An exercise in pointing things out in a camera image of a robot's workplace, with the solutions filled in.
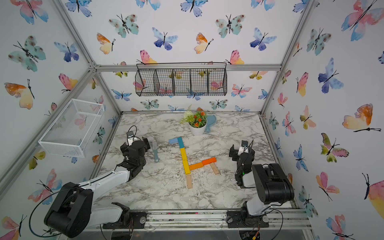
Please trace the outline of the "red orange block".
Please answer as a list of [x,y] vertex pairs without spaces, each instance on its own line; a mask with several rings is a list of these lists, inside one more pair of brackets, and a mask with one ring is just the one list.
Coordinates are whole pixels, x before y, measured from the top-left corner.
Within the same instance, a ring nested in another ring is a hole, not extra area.
[[210,165],[210,164],[212,164],[212,163],[215,163],[216,161],[217,161],[216,158],[210,158],[210,159],[207,159],[207,160],[203,160],[203,161],[202,161],[202,164],[203,164],[204,166],[206,166],[206,165]]

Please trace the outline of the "natural wood printed block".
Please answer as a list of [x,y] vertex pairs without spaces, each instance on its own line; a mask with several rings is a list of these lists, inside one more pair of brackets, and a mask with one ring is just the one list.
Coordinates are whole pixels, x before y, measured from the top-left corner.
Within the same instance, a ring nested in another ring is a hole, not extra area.
[[212,168],[212,170],[213,170],[215,175],[219,175],[220,174],[220,172],[219,172],[219,170],[218,170],[218,168],[217,168],[215,163],[211,163],[210,166],[211,166],[211,168]]

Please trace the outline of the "light blue block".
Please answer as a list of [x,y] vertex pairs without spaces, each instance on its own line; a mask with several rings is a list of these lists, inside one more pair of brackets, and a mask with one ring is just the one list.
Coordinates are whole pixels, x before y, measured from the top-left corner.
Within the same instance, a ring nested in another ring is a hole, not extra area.
[[177,144],[179,141],[178,141],[178,138],[174,138],[174,139],[171,139],[171,140],[169,140],[169,143],[171,144],[171,145],[173,145],[173,144]]

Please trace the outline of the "teal block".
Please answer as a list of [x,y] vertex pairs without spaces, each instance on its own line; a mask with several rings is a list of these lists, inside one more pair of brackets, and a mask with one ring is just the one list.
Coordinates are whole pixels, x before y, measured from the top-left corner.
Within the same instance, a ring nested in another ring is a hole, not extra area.
[[180,147],[180,149],[184,149],[184,148],[185,148],[185,146],[184,146],[184,142],[183,142],[182,138],[181,138],[181,137],[179,137],[179,138],[177,138],[177,140],[178,140],[178,143],[179,143],[179,147]]

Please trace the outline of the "yellow block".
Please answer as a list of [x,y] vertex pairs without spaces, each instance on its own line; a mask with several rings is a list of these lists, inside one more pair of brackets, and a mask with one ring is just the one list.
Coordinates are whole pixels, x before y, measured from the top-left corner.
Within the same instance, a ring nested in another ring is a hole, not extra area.
[[185,170],[185,174],[186,175],[190,175],[191,174],[191,170],[190,170],[190,166],[189,166],[187,160],[183,160],[183,167],[184,167],[184,170]]
[[181,151],[181,155],[182,155],[182,160],[183,161],[187,161],[188,158],[187,158],[187,154],[186,154],[185,148],[181,148],[180,151]]

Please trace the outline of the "amber orange block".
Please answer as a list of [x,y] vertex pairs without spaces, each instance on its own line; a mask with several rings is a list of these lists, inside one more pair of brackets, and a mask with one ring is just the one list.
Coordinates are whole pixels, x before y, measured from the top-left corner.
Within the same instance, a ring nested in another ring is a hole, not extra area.
[[189,168],[190,168],[190,171],[193,171],[193,170],[196,170],[196,169],[200,169],[200,168],[203,168],[205,165],[200,162],[200,163],[197,163],[197,164],[193,164],[193,165],[189,165]]

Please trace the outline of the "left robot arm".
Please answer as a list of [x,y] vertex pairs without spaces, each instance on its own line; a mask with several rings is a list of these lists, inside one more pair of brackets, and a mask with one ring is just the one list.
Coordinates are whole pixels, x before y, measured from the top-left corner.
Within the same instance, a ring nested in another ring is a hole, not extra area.
[[109,173],[87,182],[69,182],[57,193],[48,210],[44,224],[75,238],[86,228],[105,226],[108,229],[133,230],[139,224],[128,206],[113,202],[109,207],[95,208],[95,200],[108,191],[133,180],[146,165],[146,152],[151,148],[147,138],[130,139],[121,145],[124,160]]

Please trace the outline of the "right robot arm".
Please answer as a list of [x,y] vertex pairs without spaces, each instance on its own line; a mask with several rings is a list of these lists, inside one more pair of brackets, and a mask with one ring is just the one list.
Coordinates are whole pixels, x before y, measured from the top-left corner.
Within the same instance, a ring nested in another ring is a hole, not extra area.
[[246,217],[258,217],[274,207],[294,200],[294,188],[279,164],[254,164],[255,151],[244,141],[238,150],[232,146],[229,157],[237,163],[235,180],[242,189],[256,189],[257,195],[246,201]]

